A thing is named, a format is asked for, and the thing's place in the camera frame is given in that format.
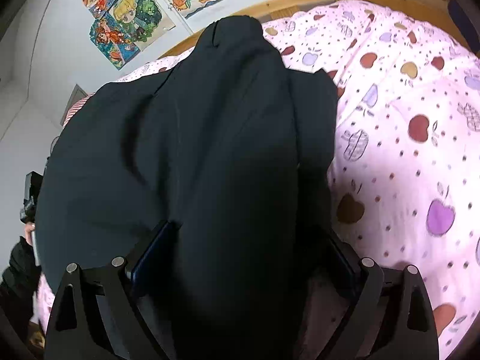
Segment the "operator hand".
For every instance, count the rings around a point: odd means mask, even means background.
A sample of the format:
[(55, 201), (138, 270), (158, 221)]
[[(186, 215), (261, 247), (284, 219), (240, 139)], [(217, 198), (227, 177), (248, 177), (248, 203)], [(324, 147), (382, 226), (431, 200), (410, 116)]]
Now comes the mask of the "operator hand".
[(33, 246), (33, 233), (35, 231), (35, 224), (31, 222), (27, 222), (26, 225), (24, 225), (24, 238), (26, 242)]

